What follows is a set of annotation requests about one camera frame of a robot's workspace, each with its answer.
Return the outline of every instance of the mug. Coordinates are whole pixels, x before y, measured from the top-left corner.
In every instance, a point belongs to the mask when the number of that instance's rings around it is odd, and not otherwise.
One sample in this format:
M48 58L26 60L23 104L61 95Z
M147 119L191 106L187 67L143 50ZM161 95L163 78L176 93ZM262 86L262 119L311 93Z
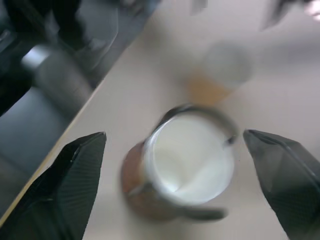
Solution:
M168 111L152 134L134 146L121 168L129 206L153 220L223 219L224 208L200 208L229 185L234 122L211 107L186 104Z

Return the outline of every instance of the table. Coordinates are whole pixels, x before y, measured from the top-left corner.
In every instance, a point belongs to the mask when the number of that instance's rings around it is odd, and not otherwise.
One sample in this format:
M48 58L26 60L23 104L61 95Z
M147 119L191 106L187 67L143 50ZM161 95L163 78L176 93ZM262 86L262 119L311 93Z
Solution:
M64 145L76 138L104 131L107 142L99 188L84 240L287 239L275 213L264 199L253 161L242 139L235 145L235 173L230 186L208 203L209 206L227 208L227 218L203 224L184 219L156 224L138 218L127 208L120 191L120 168L126 153L148 136L166 111L187 101L184 82L165 70L158 56L146 51L142 44L152 28L151 19L144 33L124 52L12 203L0 225ZM243 103L239 99L243 100L243 96L256 86L257 83L247 83L218 106L235 119L241 130L244 123L260 120L259 117L248 118L252 109L239 108Z

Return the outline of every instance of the white liquid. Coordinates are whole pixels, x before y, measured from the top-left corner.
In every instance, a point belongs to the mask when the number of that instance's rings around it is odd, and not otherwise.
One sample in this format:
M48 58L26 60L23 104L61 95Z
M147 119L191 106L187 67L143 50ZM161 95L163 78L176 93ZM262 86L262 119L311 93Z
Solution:
M229 184L234 162L227 137L201 116L184 114L159 132L153 149L158 186L172 201L187 205L205 203Z

